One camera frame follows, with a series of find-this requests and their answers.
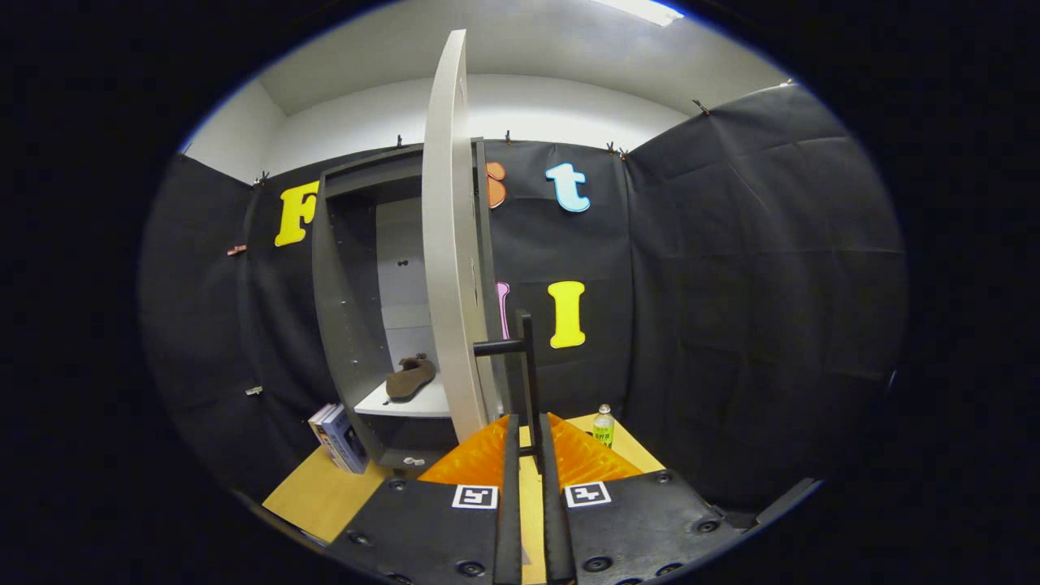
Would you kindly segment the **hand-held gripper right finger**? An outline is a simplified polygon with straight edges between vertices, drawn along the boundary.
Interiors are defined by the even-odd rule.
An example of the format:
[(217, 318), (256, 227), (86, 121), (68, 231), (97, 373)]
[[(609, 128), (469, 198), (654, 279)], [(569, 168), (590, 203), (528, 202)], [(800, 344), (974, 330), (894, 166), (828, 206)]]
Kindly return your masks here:
[(676, 470), (638, 470), (554, 414), (538, 427), (550, 584), (662, 584), (746, 534)]

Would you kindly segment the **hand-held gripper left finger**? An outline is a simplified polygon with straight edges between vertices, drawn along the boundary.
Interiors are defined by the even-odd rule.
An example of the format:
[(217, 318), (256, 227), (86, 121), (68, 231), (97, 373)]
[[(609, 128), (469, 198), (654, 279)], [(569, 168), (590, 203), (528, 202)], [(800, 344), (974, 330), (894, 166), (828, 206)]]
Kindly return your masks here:
[(331, 558), (390, 584), (520, 584), (518, 418), (505, 415), (417, 478), (390, 475)]

